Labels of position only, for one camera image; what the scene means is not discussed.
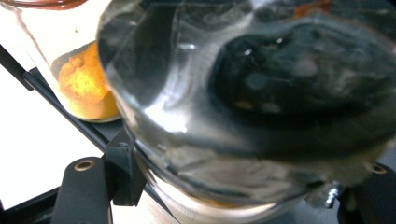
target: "black object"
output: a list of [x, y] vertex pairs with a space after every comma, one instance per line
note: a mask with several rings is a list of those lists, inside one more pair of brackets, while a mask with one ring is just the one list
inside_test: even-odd
[[51, 223], [111, 222], [105, 165], [89, 157], [70, 163], [65, 172]]
[[115, 205], [137, 205], [140, 196], [146, 186], [146, 178], [143, 176], [132, 148], [133, 138], [127, 135], [125, 129], [110, 141], [106, 147], [106, 164], [108, 175], [114, 179]]
[[33, 87], [22, 77], [25, 72], [24, 68], [8, 53], [8, 51], [0, 45], [0, 64], [3, 65], [8, 72], [14, 76], [28, 91], [32, 91]]
[[340, 224], [392, 224], [396, 221], [396, 173], [376, 163], [373, 175], [340, 197]]

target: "glass jar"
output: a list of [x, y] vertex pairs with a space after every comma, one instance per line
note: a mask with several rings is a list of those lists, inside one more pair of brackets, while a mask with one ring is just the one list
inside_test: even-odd
[[23, 30], [35, 65], [74, 117], [107, 122], [120, 117], [99, 62], [96, 31], [109, 0], [1, 0]]
[[396, 134], [396, 9], [373, 2], [111, 2], [101, 62], [181, 223], [263, 223], [371, 174]]

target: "black plastic part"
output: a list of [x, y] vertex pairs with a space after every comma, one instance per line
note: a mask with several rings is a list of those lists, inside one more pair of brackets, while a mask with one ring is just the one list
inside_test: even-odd
[[21, 76], [25, 69], [8, 53], [8, 51], [0, 45], [0, 64], [3, 65], [8, 72], [14, 76], [28, 91], [32, 91], [33, 87], [26, 82]]
[[0, 211], [2, 224], [47, 224], [53, 213], [53, 205], [58, 195], [58, 189], [52, 189], [24, 203]]
[[396, 173], [374, 164], [373, 175], [364, 184], [348, 189], [340, 197], [340, 224], [394, 224], [396, 222]]
[[102, 159], [88, 157], [67, 166], [51, 223], [112, 223]]
[[137, 205], [146, 178], [137, 166], [134, 150], [125, 129], [121, 129], [106, 147], [108, 175], [115, 180], [113, 203], [115, 205]]

